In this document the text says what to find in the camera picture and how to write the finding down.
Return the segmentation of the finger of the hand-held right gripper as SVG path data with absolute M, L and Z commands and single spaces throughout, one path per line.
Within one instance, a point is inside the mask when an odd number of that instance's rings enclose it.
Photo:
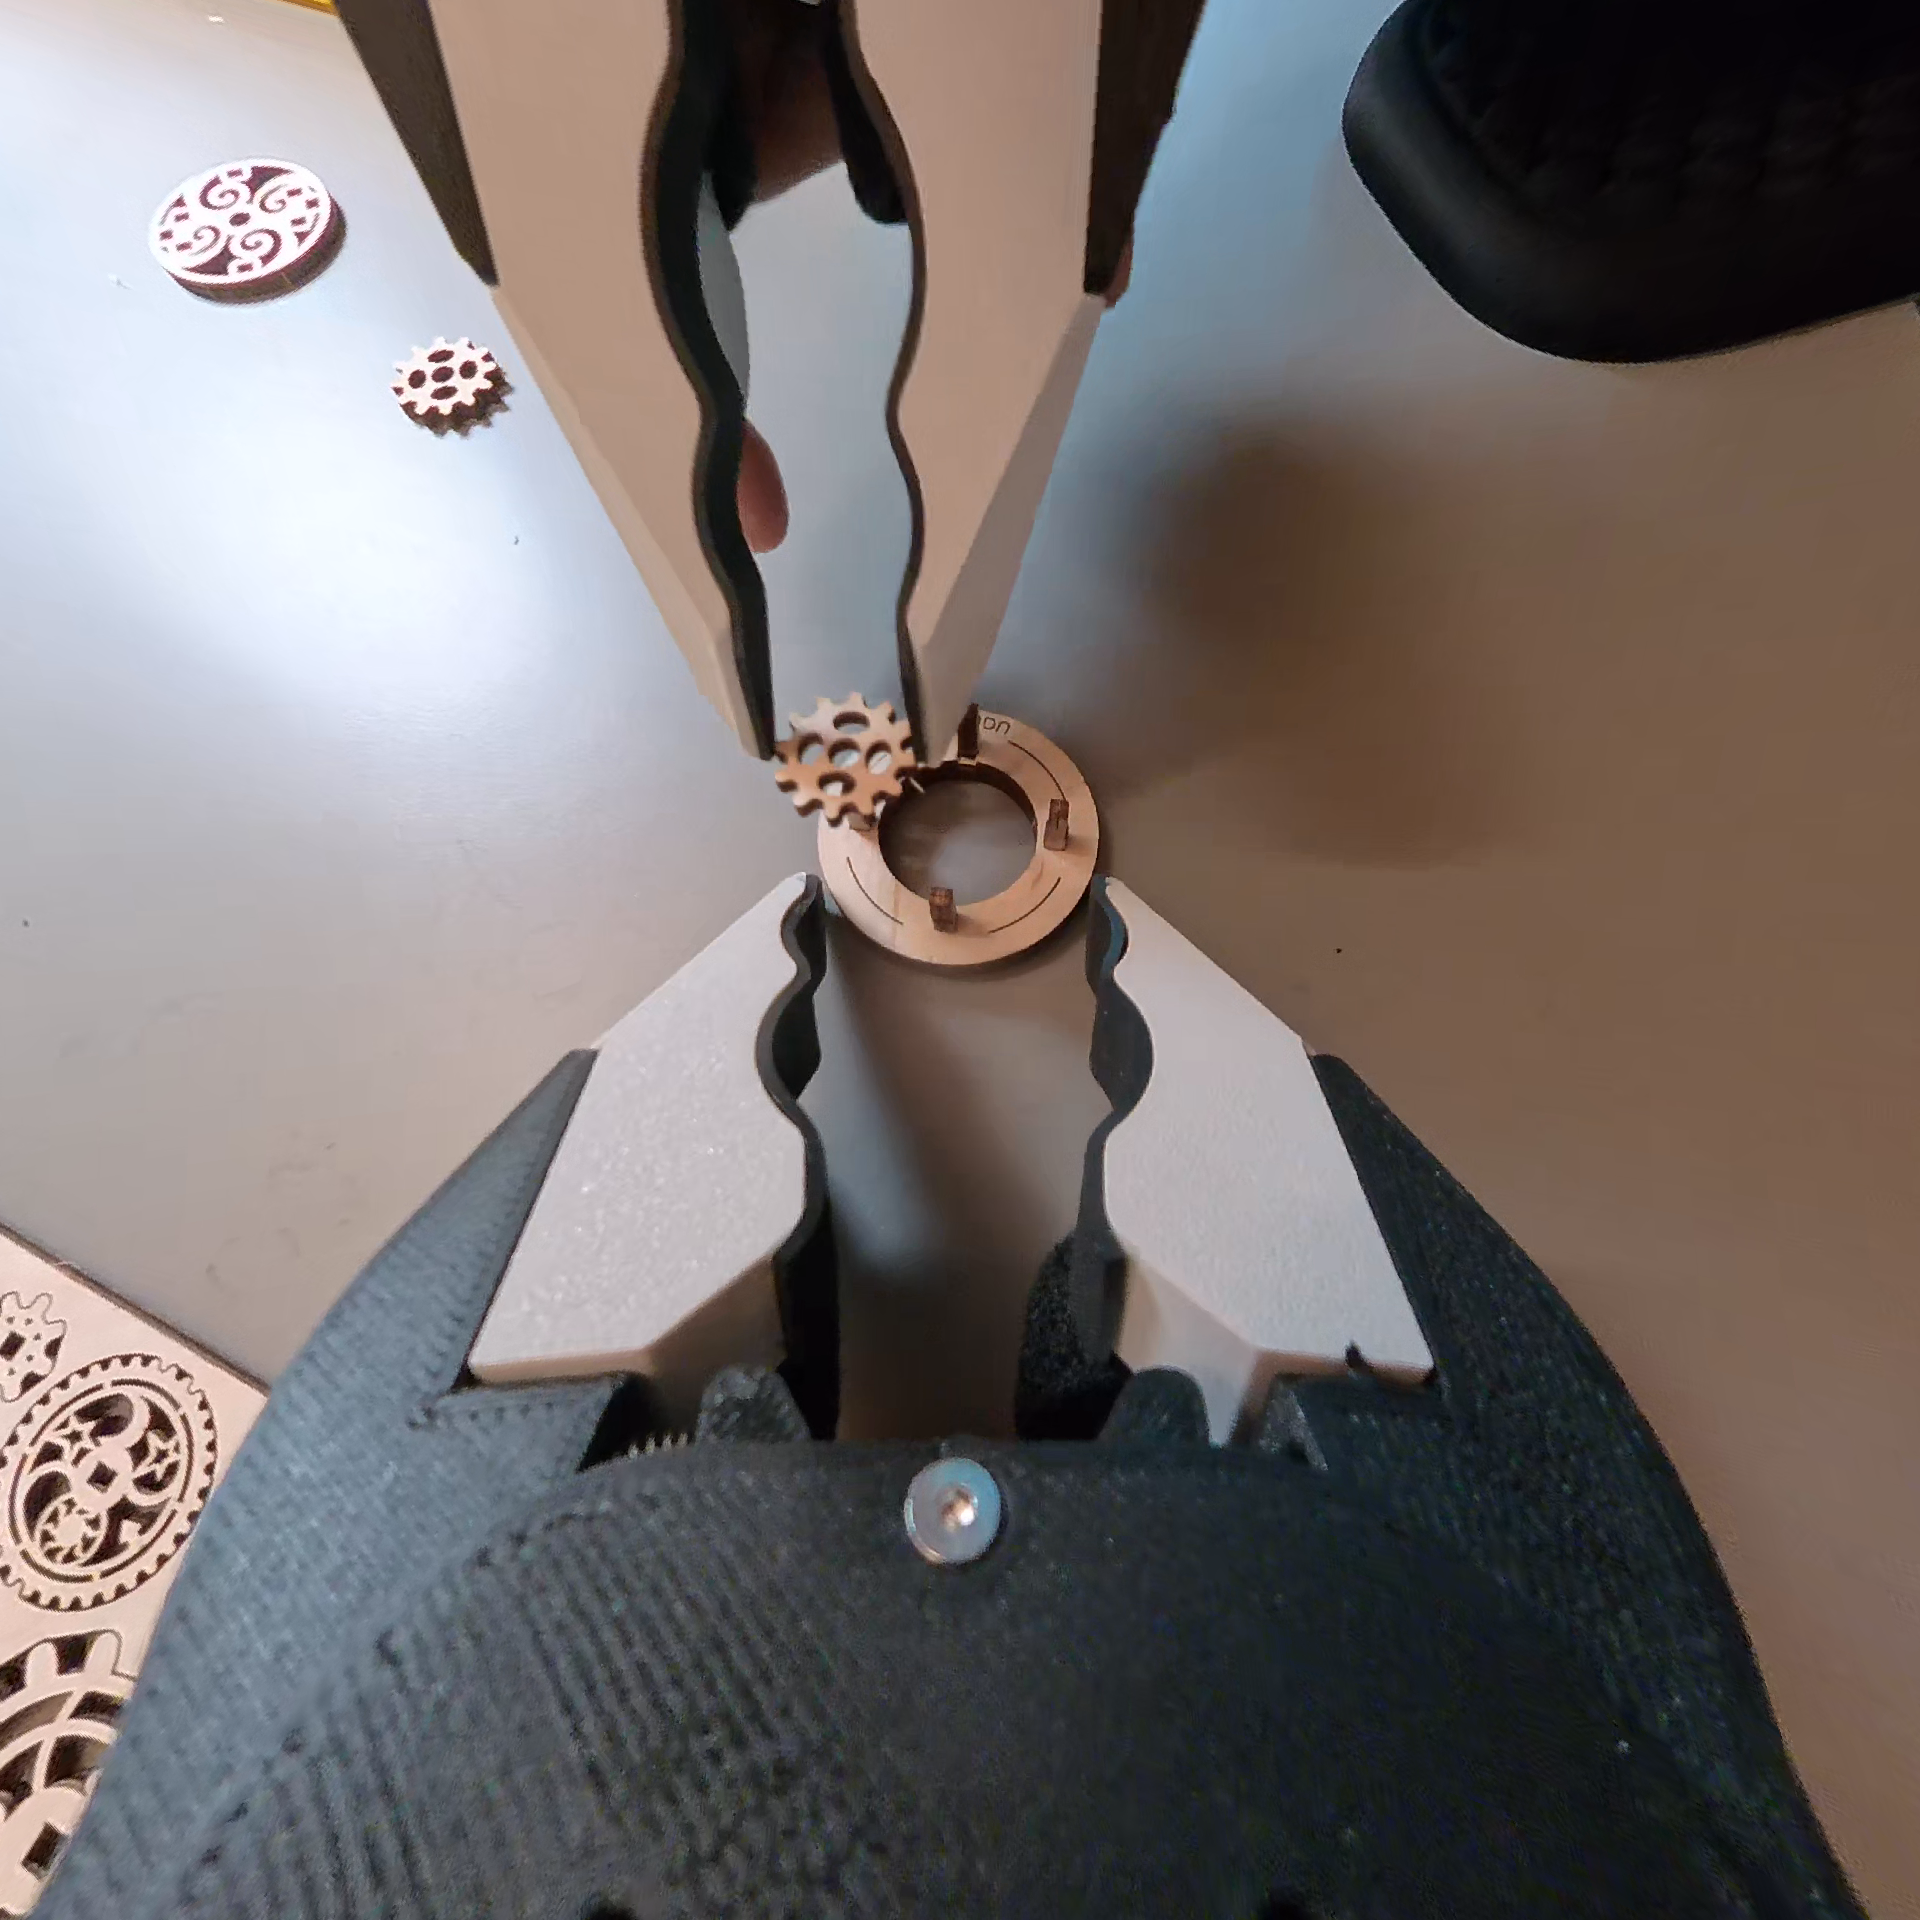
M 494 301 L 696 683 L 775 745 L 746 402 L 701 274 L 724 33 L 696 4 L 434 2 Z
M 914 497 L 901 671 L 940 751 L 989 666 L 1086 367 L 1099 2 L 861 2 L 856 84 L 914 238 L 889 424 Z

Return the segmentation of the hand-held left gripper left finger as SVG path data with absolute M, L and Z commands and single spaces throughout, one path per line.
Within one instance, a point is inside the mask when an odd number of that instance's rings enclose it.
M 719 1369 L 769 1368 L 807 1418 L 837 1414 L 825 1152 L 800 1104 L 825 969 L 821 880 L 788 876 L 600 1038 L 478 1379 L 628 1373 L 686 1419 Z

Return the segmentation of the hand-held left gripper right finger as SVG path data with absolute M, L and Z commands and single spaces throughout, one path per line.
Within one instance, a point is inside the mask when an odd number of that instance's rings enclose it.
M 1070 1312 L 1095 1358 L 1176 1369 L 1209 1431 L 1278 1375 L 1433 1369 L 1403 1276 L 1300 1035 L 1127 884 L 1096 877 L 1089 1140 Z

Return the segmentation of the small wooden gear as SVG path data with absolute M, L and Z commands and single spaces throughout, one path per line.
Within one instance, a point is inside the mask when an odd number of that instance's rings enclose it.
M 908 719 L 886 699 L 822 696 L 788 717 L 775 749 L 776 783 L 796 811 L 821 811 L 828 826 L 870 827 L 921 766 Z
M 395 366 L 391 392 L 413 421 L 447 435 L 491 419 L 510 382 L 491 348 L 471 337 L 437 337 Z

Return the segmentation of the ornate wooden disc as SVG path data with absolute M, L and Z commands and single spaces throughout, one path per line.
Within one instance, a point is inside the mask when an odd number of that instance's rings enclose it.
M 191 293 L 256 304 L 315 280 L 345 233 L 342 206 L 310 168 L 244 156 L 183 179 L 152 214 L 148 244 Z

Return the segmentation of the wooden ring base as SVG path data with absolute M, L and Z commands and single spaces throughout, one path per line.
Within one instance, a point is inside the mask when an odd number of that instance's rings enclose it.
M 1099 851 L 1099 811 L 1077 761 L 1045 732 L 980 708 L 979 757 L 958 760 L 953 749 L 921 776 L 925 785 L 976 781 L 1014 797 L 1035 827 L 1026 865 L 995 896 L 958 903 L 957 931 L 937 931 L 928 897 L 894 871 L 876 829 L 822 823 L 822 880 L 840 915 L 875 945 L 945 969 L 991 965 L 1051 937 L 1089 891 Z M 1062 854 L 1040 847 L 1053 797 L 1066 797 L 1070 808 Z

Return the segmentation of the person's right hand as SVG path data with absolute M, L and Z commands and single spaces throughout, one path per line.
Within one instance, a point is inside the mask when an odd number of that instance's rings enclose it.
M 735 501 L 749 548 L 757 555 L 776 551 L 790 531 L 788 489 L 779 457 L 755 421 L 742 424 Z

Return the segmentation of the wooden parts board round holes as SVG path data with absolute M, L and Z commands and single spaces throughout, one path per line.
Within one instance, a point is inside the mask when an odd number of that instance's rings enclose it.
M 92 1799 L 195 1525 L 267 1394 L 2 1234 L 2 1911 Z

